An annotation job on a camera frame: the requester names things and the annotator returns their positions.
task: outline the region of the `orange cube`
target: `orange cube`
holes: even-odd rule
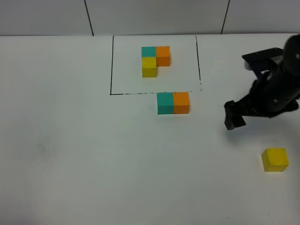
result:
[[[189,113],[188,92],[173,92],[174,111],[173,114]]]
[[[171,64],[171,54],[169,46],[156,47],[156,65],[158,67],[169,67]]]

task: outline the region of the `wooden block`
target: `wooden block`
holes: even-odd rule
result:
[[[156,57],[156,47],[142,47],[142,57]]]
[[[143,77],[157,77],[158,70],[156,66],[155,57],[143,57],[142,58],[142,76]]]
[[[262,164],[266,172],[281,172],[289,165],[285,149],[268,148],[262,154]]]
[[[169,67],[171,65],[171,53],[169,46],[156,47],[156,64],[158,67]]]
[[[188,92],[174,92],[174,114],[189,113],[189,96]]]
[[[173,114],[174,103],[173,93],[157,93],[157,113],[161,114]]]

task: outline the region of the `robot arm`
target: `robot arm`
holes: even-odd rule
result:
[[[242,57],[257,79],[244,98],[225,103],[228,130],[244,126],[242,116],[272,118],[299,108],[300,35],[290,37],[284,50],[272,48]]]

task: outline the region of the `table surface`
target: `table surface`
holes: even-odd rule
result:
[[[175,58],[192,45],[197,57],[198,45],[201,80],[188,78],[190,114],[159,116],[155,93],[110,95],[118,87],[160,90],[153,80],[129,76],[121,86],[116,79],[125,65],[116,42],[135,48],[151,44],[150,36],[114,37],[114,50],[113,37],[0,37],[1,221],[298,225],[300,111],[245,118],[246,126],[229,132],[223,107],[255,79],[241,55],[282,48],[289,36],[151,36],[157,45],[178,43]],[[191,61],[187,76],[198,70]],[[174,82],[165,88],[176,91],[181,81]],[[263,171],[267,147],[286,148],[284,172]]]

